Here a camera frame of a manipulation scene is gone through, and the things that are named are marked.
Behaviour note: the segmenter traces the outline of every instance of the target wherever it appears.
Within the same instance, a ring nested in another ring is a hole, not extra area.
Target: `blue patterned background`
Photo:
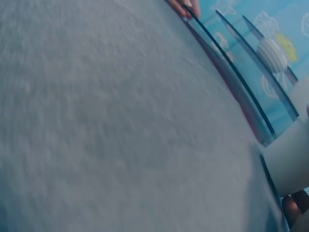
[[[246,79],[276,133],[282,133],[292,124],[292,120],[257,65],[226,29],[215,10],[226,17],[254,49],[258,46],[258,40],[249,31],[242,15],[265,37],[272,38],[276,32],[287,37],[295,47],[297,55],[297,61],[291,61],[289,66],[298,79],[303,79],[309,77],[309,46],[306,46],[309,43],[309,1],[201,0],[200,4],[200,21]],[[275,74],[275,77],[287,93],[292,89],[293,86],[283,73]]]

